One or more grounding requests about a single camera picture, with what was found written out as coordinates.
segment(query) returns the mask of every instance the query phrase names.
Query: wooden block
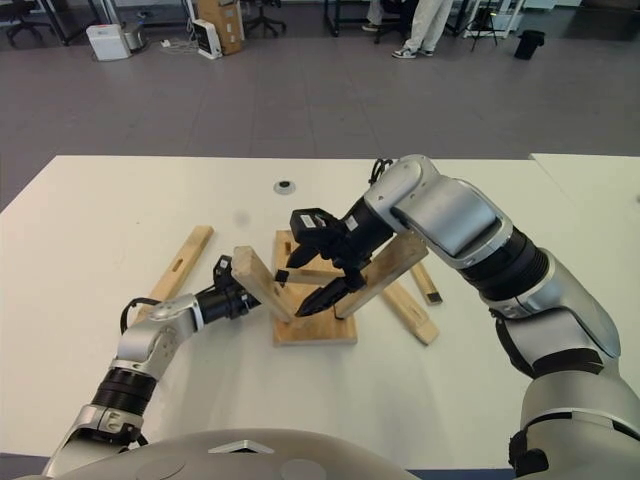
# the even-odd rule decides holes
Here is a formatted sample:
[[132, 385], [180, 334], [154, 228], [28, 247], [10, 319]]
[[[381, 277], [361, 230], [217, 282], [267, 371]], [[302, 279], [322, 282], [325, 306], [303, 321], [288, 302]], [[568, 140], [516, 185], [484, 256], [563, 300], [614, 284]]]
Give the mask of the wooden block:
[[433, 280], [431, 280], [431, 275], [429, 275], [429, 272], [427, 272], [427, 269], [422, 263], [416, 263], [411, 267], [411, 275], [413, 275], [413, 279], [418, 284], [418, 288], [427, 305], [438, 305], [442, 303], [442, 296], [440, 292], [438, 292]]
[[427, 253], [427, 247], [414, 233], [407, 231], [397, 235], [362, 270], [367, 286], [336, 303], [336, 317], [345, 318], [353, 315], [356, 310], [422, 260]]
[[438, 327], [399, 281], [385, 288], [382, 291], [382, 298], [418, 340], [429, 345], [436, 339], [440, 333]]
[[[182, 244], [182, 247], [180, 247], [180, 250], [176, 253], [167, 270], [162, 277], [160, 277], [160, 280], [156, 283], [156, 286], [153, 287], [153, 290], [151, 290], [149, 298], [164, 302], [178, 294], [187, 275], [189, 275], [198, 258], [200, 258], [200, 254], [207, 245], [211, 235], [213, 235], [213, 228], [209, 225], [198, 225], [193, 228], [191, 234]], [[150, 305], [140, 307], [133, 323], [144, 319], [151, 308]]]
[[296, 306], [287, 292], [273, 280], [273, 275], [251, 247], [236, 247], [231, 260], [231, 275], [261, 304], [283, 322], [295, 319]]
[[279, 268], [276, 272], [276, 282], [302, 283], [303, 285], [324, 286], [333, 279], [343, 276], [343, 273], [336, 270], [329, 272], [326, 270], [310, 270], [307, 268]]
[[[289, 255], [297, 246], [298, 244], [293, 239], [290, 231], [280, 230], [276, 232], [274, 255], [276, 269], [284, 269], [286, 267]], [[309, 262], [308, 267], [310, 271], [331, 272], [332, 275], [342, 275], [340, 270], [333, 268], [330, 261], [322, 260], [320, 257], [316, 257]], [[284, 286], [287, 296], [295, 300], [296, 306], [299, 306], [316, 288], [317, 285], [302, 285], [289, 282]], [[282, 322], [277, 316], [273, 317], [273, 342], [275, 345], [353, 344], [357, 341], [358, 334], [353, 316], [338, 320], [333, 314], [333, 309], [309, 317], [296, 318], [291, 323]]]

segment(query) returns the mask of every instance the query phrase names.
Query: white box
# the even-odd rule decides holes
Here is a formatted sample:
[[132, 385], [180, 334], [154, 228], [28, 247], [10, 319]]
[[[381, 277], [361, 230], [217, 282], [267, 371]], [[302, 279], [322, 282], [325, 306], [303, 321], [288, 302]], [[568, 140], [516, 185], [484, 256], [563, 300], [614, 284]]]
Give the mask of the white box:
[[89, 37], [96, 58], [101, 62], [120, 60], [131, 56], [120, 25], [91, 25], [87, 28], [87, 37]]
[[211, 60], [222, 56], [220, 39], [218, 38], [218, 33], [213, 23], [199, 18], [193, 22], [193, 30], [196, 34], [198, 53], [200, 55], [210, 58]]

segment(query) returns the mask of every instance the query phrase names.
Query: white table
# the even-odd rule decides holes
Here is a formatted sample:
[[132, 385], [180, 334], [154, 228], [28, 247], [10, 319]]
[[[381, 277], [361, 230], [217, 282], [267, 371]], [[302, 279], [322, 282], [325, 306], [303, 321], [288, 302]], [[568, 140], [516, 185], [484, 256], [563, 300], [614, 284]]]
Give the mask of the white table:
[[[534, 161], [436, 163], [483, 189], [581, 278], [616, 320], [621, 371], [640, 390], [640, 279], [630, 252], [607, 248], [612, 233]], [[52, 452], [106, 373], [122, 307], [150, 291], [194, 225], [216, 233], [184, 292], [208, 285], [218, 256], [235, 245], [271, 258], [274, 230], [287, 228], [295, 208], [342, 214], [367, 188], [370, 168], [362, 160], [54, 159], [0, 215], [0, 451]], [[296, 183], [295, 194], [272, 191], [282, 179]], [[638, 244], [635, 225], [623, 233]], [[509, 365], [474, 290], [434, 255], [426, 264], [445, 299], [429, 309], [441, 330], [433, 345], [419, 344], [374, 299], [357, 314], [355, 346], [274, 348], [259, 308], [182, 346], [145, 434], [285, 427], [342, 437], [405, 468], [507, 466], [528, 379]], [[409, 277], [403, 283], [418, 297]]]

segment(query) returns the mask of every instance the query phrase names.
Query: white pants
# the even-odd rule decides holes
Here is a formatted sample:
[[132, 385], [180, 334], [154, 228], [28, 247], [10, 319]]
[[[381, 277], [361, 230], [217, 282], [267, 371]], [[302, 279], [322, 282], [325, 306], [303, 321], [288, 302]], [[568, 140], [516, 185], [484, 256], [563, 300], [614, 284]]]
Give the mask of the white pants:
[[369, 11], [367, 12], [367, 20], [374, 25], [382, 25], [382, 15], [384, 15], [384, 10], [380, 0], [371, 0], [369, 2]]
[[413, 15], [411, 38], [404, 44], [412, 52], [433, 51], [449, 18], [453, 0], [420, 0]]

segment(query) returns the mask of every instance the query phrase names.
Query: black cable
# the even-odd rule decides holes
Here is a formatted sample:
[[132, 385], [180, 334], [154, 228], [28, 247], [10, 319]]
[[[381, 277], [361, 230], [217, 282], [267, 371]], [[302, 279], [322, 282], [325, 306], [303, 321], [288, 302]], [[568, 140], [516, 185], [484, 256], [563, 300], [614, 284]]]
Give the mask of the black cable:
[[127, 306], [124, 307], [124, 310], [122, 310], [122, 313], [120, 314], [120, 333], [126, 332], [127, 328], [129, 328], [127, 322], [129, 310], [134, 308], [139, 303], [144, 303], [145, 305], [157, 305], [160, 302], [158, 300], [154, 300], [153, 298], [145, 297], [134, 298], [133, 300], [131, 300], [127, 304]]
[[380, 176], [384, 173], [387, 167], [393, 165], [393, 159], [391, 158], [378, 158], [373, 164], [371, 169], [371, 178], [369, 179], [369, 185], [373, 185], [378, 181]]

